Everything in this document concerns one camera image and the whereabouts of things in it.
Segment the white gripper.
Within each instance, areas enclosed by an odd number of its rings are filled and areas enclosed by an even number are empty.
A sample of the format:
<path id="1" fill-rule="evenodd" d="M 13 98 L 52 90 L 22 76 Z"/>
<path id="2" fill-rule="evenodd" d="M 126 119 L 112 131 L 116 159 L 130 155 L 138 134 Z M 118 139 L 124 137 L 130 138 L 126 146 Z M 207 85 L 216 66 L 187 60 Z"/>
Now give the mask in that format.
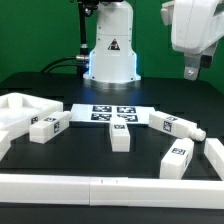
<path id="1" fill-rule="evenodd" d="M 172 26 L 173 49 L 184 54 L 184 78 L 197 79 L 224 37 L 224 0 L 171 0 L 162 4 L 161 17 Z"/>

